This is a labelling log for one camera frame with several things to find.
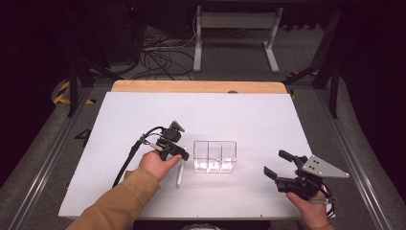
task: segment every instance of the tan sleeve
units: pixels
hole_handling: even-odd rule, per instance
[[[335,230],[332,224],[320,228],[312,228],[311,230]]]
[[[139,168],[85,209],[67,229],[125,229],[159,189],[158,181],[148,171]]]

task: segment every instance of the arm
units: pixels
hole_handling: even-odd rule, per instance
[[[304,223],[311,230],[334,230],[334,226],[328,222],[325,204],[311,203],[301,199],[294,193],[287,193],[286,197],[299,209]],[[319,192],[315,198],[323,199],[324,195]]]
[[[67,229],[127,228],[160,189],[159,181],[181,157],[162,161],[156,151],[144,154],[136,171],[85,209]]]

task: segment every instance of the wooden table edge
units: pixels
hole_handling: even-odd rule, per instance
[[[214,80],[117,80],[111,92],[145,93],[237,93],[286,94],[281,82]]]

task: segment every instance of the pen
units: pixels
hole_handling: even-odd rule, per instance
[[[185,169],[185,161],[180,160],[180,166],[179,166],[179,174],[178,178],[176,180],[176,189],[180,188],[180,185],[182,184],[182,177],[183,177],[183,170]]]

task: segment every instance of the person's right hand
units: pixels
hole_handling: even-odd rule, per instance
[[[307,227],[313,229],[329,225],[327,206],[325,204],[311,203],[310,201],[301,199],[294,193],[286,193],[286,197],[299,209],[302,220]],[[319,192],[313,198],[325,199],[326,197],[322,192]]]

